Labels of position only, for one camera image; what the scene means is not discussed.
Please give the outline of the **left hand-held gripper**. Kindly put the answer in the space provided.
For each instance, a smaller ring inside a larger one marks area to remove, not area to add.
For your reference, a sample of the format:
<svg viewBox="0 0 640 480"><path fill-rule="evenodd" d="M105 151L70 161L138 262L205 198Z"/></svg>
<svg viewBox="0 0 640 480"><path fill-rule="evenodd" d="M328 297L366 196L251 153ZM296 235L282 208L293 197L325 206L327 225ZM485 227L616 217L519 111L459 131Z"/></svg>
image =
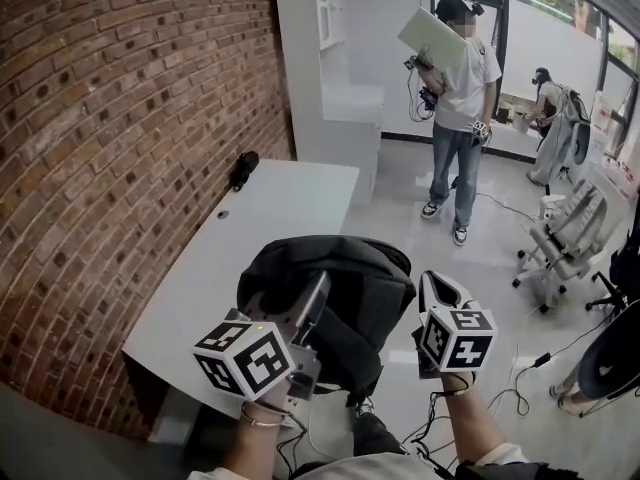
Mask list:
<svg viewBox="0 0 640 480"><path fill-rule="evenodd" d="M289 394L309 400L321 371L310 334L331 288L329 274L316 271L286 286L255 293L244 309L199 340L193 355L213 387L256 401L281 381Z"/></svg>

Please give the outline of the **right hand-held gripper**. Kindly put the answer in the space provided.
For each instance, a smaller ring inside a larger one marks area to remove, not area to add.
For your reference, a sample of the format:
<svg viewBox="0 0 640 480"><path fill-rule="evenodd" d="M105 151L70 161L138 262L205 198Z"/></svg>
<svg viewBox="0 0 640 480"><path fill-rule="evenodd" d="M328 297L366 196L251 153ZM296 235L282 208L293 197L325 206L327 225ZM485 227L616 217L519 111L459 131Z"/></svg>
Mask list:
<svg viewBox="0 0 640 480"><path fill-rule="evenodd" d="M418 299L421 326L412 336L419 378L482 370L498 336L492 313L467 309L470 293L455 280L431 270L421 274Z"/></svg>

